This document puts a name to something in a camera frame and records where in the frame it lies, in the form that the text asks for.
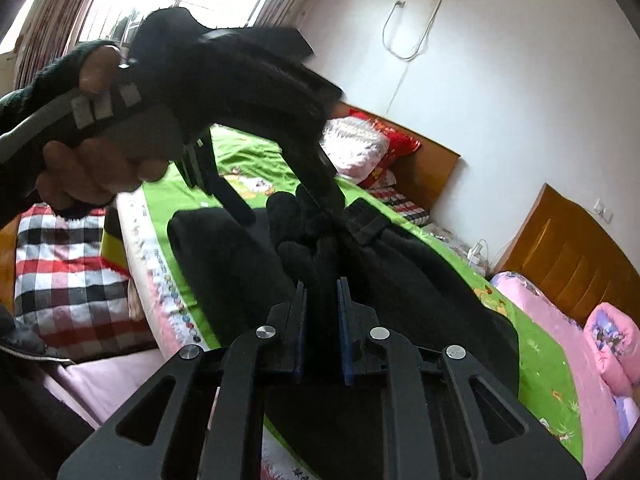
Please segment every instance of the pink quilt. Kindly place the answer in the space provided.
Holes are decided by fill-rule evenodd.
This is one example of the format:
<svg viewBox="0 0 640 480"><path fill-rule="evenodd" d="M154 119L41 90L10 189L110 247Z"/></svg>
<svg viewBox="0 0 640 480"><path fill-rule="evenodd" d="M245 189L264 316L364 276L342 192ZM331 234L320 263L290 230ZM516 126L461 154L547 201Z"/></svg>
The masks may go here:
<svg viewBox="0 0 640 480"><path fill-rule="evenodd" d="M622 445L622 435L616 402L600 378L582 329L523 276L503 272L495 276L492 283L564 349L580 407L582 466L588 479L596 478Z"/></svg>

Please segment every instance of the plaid fabric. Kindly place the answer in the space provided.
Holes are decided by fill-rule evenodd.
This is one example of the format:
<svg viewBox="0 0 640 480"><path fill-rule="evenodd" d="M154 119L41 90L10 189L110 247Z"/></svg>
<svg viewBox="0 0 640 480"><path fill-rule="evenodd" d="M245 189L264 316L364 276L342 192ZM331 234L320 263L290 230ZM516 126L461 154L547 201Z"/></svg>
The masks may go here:
<svg viewBox="0 0 640 480"><path fill-rule="evenodd" d="M44 204L20 218L15 316L75 361L153 346L146 320L129 319L128 279L100 258L104 209L82 220Z"/></svg>
<svg viewBox="0 0 640 480"><path fill-rule="evenodd" d="M405 219L415 225L426 225L429 222L429 212L415 205L403 194L398 193L392 187L382 187L379 189L367 189L370 195L385 203L396 213L401 214Z"/></svg>

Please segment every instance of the metal screw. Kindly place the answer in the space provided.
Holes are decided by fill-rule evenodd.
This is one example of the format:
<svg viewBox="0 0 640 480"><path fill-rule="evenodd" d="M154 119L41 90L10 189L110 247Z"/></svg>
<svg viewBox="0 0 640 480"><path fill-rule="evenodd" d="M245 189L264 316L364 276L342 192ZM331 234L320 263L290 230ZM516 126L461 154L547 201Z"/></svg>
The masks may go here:
<svg viewBox="0 0 640 480"><path fill-rule="evenodd" d="M198 345L185 345L180 348L178 354L180 354L181 358L187 359L188 361L190 359L195 359L196 357L198 357L201 351L202 349Z"/></svg>
<svg viewBox="0 0 640 480"><path fill-rule="evenodd" d="M276 329L270 325L263 325L255 330L255 335L260 339L271 339L276 335Z"/></svg>
<svg viewBox="0 0 640 480"><path fill-rule="evenodd" d="M389 330L387 330L383 326L375 326L369 332L369 335L372 339L377 339L378 341L385 340L390 336Z"/></svg>
<svg viewBox="0 0 640 480"><path fill-rule="evenodd" d="M447 355L452 359L460 360L466 356L466 350L460 345L451 345L447 347Z"/></svg>

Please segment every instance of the person's hand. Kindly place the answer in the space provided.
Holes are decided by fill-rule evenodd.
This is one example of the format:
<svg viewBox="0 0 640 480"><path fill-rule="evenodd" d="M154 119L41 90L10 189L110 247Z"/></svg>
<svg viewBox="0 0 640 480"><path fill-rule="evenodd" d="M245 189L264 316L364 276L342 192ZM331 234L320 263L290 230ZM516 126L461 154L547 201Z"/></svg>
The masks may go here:
<svg viewBox="0 0 640 480"><path fill-rule="evenodd" d="M101 46L85 60L80 71L79 87L86 94L99 94L115 78L120 51ZM142 181L162 178L165 160L127 160L118 147L107 139L84 140L75 149L52 140L42 150L47 169L36 180L40 198L55 210L72 206L74 200L103 205L116 193L134 191Z"/></svg>

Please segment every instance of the green bed sheet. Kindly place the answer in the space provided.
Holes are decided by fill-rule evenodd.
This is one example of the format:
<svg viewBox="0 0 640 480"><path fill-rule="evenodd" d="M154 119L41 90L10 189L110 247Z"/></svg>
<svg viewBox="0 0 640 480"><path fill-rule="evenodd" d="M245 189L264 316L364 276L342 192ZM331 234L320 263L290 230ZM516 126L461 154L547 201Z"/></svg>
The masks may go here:
<svg viewBox="0 0 640 480"><path fill-rule="evenodd" d="M264 206L268 196L276 190L294 192L298 180L280 156L280 150L274 142L220 126L213 127L211 132L218 169L226 174L251 206ZM443 243L404 220L363 189L342 179L338 183L348 203L357 198L367 200L393 223L430 245L456 269L485 307L500 312L511 321L520 341L520 401L538 420L544 418L550 428L561 429L563 434L569 435L562 444L582 462L578 399L562 347L484 278L469 269ZM172 255L166 226L178 210L220 205L204 193L188 189L175 166L171 166L160 182L145 184L143 192L159 246L182 300L206 344L216 348L219 345L215 334L196 304Z"/></svg>

